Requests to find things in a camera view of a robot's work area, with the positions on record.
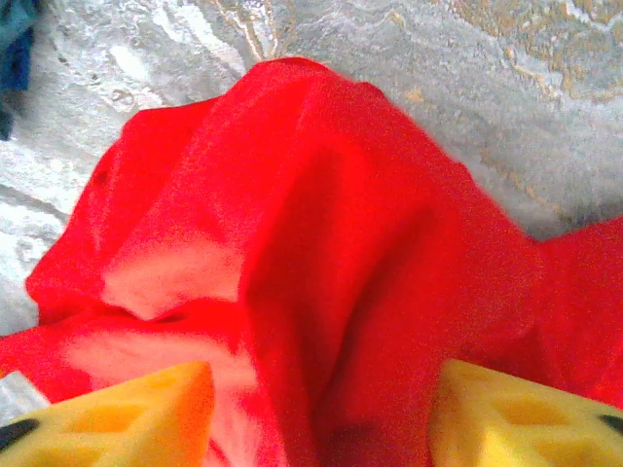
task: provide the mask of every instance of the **red fabric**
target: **red fabric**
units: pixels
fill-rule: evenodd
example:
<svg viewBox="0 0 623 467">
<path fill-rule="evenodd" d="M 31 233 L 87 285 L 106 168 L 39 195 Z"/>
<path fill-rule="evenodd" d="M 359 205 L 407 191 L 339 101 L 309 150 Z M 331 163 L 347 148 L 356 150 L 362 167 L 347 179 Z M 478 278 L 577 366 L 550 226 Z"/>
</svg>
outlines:
<svg viewBox="0 0 623 467">
<path fill-rule="evenodd" d="M 56 401 L 219 341 L 257 372 L 258 465 L 277 445 L 293 466 L 424 465 L 450 357 L 623 408 L 622 231 L 534 242 L 379 90 L 262 63 L 129 121 L 27 280 L 41 325 L 0 362 Z"/>
</svg>

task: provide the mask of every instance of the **concrete floor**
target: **concrete floor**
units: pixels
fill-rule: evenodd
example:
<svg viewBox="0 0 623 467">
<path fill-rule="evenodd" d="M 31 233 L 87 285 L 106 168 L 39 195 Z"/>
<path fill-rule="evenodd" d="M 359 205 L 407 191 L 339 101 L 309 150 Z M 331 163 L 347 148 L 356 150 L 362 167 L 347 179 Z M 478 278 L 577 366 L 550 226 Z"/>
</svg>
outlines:
<svg viewBox="0 0 623 467">
<path fill-rule="evenodd" d="M 139 109 L 306 55 L 379 86 L 529 234 L 623 213 L 620 0 L 47 0 L 0 145 L 0 335 L 22 281 Z"/>
</svg>

